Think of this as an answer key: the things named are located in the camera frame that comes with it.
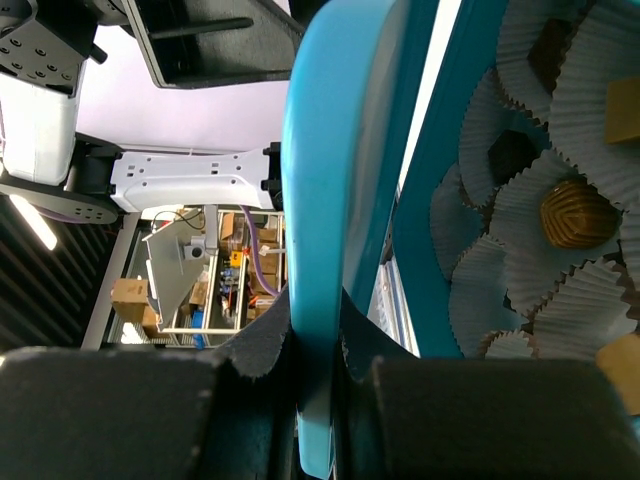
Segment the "ridged caramel chocolate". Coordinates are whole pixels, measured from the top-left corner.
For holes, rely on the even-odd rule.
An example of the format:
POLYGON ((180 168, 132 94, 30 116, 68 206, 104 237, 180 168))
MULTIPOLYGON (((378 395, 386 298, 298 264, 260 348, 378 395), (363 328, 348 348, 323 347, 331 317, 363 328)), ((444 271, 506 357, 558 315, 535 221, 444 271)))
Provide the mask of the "ridged caramel chocolate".
POLYGON ((584 179, 570 178, 553 187, 539 206, 549 243, 563 249, 591 249, 616 233, 619 212, 584 179))

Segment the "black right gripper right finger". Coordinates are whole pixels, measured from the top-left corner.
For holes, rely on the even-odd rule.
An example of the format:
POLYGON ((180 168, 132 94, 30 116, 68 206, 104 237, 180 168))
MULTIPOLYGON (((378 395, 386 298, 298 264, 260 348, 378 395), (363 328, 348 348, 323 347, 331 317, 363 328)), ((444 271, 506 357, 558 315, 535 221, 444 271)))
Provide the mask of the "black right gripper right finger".
POLYGON ((334 388, 341 479, 635 479, 614 388, 566 360, 419 359, 349 297, 334 388))

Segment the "dark square chocolate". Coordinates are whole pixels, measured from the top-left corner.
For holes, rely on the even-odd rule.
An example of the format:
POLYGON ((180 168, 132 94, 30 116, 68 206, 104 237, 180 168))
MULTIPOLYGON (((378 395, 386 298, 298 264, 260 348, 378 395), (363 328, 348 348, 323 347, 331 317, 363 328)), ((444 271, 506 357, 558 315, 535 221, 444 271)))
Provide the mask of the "dark square chocolate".
POLYGON ((562 51, 571 33, 571 26, 569 21, 549 18, 527 56, 533 74, 549 95, 556 88, 562 51))

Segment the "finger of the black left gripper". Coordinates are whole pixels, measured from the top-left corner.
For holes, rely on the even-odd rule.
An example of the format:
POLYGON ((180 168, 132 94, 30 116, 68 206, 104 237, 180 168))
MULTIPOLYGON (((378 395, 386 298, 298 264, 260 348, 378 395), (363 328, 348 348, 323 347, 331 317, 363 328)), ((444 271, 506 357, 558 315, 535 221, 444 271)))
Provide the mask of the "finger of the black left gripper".
POLYGON ((202 89, 290 78, 304 27, 273 1, 123 3, 154 84, 202 89))

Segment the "teal box lid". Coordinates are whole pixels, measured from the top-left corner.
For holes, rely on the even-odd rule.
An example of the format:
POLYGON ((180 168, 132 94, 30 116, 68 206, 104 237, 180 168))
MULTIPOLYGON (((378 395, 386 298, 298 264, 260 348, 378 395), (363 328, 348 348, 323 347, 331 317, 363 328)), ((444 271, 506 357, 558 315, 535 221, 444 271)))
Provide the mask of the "teal box lid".
POLYGON ((370 304, 438 5, 330 1, 302 39, 281 165, 303 470, 336 455, 332 412, 340 310, 370 304))

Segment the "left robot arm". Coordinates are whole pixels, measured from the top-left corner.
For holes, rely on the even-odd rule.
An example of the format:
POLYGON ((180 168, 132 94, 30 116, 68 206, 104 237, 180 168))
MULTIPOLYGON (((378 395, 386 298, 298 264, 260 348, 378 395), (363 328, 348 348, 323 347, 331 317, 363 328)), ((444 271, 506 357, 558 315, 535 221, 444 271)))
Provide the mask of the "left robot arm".
POLYGON ((5 1, 1 192, 70 223, 280 210, 280 131, 316 1, 5 1))

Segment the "dark chocolate piece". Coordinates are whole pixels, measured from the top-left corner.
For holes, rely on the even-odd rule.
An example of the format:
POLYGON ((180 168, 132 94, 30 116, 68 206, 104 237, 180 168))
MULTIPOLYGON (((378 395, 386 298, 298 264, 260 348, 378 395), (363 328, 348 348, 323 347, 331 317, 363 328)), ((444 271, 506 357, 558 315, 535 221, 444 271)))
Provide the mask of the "dark chocolate piece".
POLYGON ((538 150, 525 133, 507 129, 491 145, 487 155, 494 182, 504 185, 531 166, 538 150))

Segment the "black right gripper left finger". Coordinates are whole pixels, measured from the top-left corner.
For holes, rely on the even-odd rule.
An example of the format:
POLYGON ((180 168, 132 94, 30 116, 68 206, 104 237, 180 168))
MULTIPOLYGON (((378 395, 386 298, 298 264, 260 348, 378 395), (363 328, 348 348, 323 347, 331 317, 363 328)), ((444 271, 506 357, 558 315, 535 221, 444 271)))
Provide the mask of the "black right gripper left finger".
POLYGON ((289 296, 221 346, 23 348, 1 359, 5 479, 287 479, 289 296))

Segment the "teal chocolate box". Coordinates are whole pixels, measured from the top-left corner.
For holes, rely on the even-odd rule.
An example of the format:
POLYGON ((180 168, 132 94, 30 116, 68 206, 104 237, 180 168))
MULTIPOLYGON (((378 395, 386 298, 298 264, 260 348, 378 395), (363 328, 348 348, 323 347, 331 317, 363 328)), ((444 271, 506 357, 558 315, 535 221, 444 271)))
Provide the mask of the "teal chocolate box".
POLYGON ((423 357, 639 368, 639 5, 464 1, 394 244, 423 357))

